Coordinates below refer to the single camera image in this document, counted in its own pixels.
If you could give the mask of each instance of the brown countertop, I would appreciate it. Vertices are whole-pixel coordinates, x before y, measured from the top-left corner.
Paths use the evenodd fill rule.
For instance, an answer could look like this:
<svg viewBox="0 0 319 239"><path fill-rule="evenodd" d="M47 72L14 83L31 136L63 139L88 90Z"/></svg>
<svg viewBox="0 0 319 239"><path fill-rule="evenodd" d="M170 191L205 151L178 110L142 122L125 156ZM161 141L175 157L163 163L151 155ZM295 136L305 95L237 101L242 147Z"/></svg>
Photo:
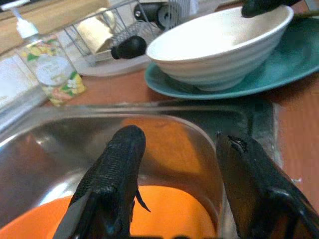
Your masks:
<svg viewBox="0 0 319 239"><path fill-rule="evenodd" d="M68 105L103 105L170 100L149 89L144 71L112 78L83 77L88 90ZM273 89L259 97L279 104L280 149L284 170L319 211L319 73Z"/></svg>

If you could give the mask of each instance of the sink basin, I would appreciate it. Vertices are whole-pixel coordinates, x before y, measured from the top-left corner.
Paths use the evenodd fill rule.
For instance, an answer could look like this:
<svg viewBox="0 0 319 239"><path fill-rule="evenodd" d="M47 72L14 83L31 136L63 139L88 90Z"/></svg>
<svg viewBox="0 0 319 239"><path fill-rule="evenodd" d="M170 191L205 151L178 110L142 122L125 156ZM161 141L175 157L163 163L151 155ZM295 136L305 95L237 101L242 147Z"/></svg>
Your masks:
<svg viewBox="0 0 319 239"><path fill-rule="evenodd" d="M225 235L227 203L215 135L236 128L264 141L273 136L272 120L271 104L260 100L37 108L0 135L0 227L72 195L113 134L135 124L147 138L139 185L188 192L207 210L219 236ZM272 148L274 142L261 143Z"/></svg>

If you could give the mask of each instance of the hand soap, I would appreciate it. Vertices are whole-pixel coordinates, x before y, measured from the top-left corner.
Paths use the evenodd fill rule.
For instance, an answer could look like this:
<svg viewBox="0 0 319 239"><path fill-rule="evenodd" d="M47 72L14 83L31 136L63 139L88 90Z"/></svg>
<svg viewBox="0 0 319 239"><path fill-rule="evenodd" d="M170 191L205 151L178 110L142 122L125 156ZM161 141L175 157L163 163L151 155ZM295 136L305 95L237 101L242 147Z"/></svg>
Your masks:
<svg viewBox="0 0 319 239"><path fill-rule="evenodd" d="M60 106L85 91L80 75L66 55L55 35L42 37L36 27L24 20L17 7L29 2L18 0L1 6L17 17L17 30L25 44L17 49L18 55L37 77L51 102Z"/></svg>

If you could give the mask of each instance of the green plate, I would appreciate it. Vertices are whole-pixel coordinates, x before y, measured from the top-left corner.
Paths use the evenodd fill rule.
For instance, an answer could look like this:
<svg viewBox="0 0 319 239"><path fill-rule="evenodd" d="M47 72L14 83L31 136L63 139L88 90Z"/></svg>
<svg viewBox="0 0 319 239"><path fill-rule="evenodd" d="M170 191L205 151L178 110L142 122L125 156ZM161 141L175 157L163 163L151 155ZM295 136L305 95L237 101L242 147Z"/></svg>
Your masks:
<svg viewBox="0 0 319 239"><path fill-rule="evenodd" d="M205 92L172 79L151 63L145 72L147 85L163 95L193 100L246 96L283 86L319 70L319 19L292 22L267 60L238 85Z"/></svg>

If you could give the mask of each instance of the orange bowl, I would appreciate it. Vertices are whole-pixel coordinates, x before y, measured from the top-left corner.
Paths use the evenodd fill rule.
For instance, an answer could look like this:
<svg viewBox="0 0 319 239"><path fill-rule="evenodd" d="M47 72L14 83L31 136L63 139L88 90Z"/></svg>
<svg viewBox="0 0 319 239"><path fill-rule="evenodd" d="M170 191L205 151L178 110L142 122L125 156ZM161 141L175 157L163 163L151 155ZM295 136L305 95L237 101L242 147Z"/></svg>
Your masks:
<svg viewBox="0 0 319 239"><path fill-rule="evenodd" d="M175 188L141 186L141 196L151 213L135 203L131 234L173 238L212 238L215 229L204 207L190 194ZM31 209L2 229L1 239L52 239L71 197Z"/></svg>

